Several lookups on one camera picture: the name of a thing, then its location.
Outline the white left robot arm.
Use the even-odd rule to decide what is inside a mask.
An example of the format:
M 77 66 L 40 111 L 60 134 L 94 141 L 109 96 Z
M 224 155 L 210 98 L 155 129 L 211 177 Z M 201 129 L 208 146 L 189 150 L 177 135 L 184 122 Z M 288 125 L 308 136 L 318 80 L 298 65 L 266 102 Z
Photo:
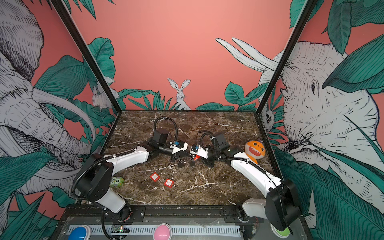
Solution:
M 114 214 L 120 221 L 127 220 L 132 209 L 130 204 L 110 187 L 112 177 L 134 165 L 148 162 L 158 155 L 168 155 L 174 161 L 188 157 L 188 144 L 184 141 L 167 142 L 169 132 L 155 130 L 152 137 L 135 149 L 116 155 L 91 155 L 76 175 L 71 188 L 74 199 L 87 200 Z

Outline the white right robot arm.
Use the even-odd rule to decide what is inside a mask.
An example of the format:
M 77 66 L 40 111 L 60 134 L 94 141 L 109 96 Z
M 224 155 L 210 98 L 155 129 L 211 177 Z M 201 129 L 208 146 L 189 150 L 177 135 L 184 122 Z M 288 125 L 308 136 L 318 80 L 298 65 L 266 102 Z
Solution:
M 222 133 L 204 133 L 199 145 L 191 150 L 196 151 L 196 155 L 207 166 L 213 167 L 215 162 L 228 164 L 263 194 L 263 203 L 248 200 L 242 204 L 247 216 L 267 219 L 275 229 L 282 232 L 302 215 L 297 186 L 290 180 L 283 181 L 272 175 L 257 164 L 255 157 L 265 152 L 261 143 L 255 141 L 251 145 L 246 144 L 242 150 L 238 146 L 231 146 Z

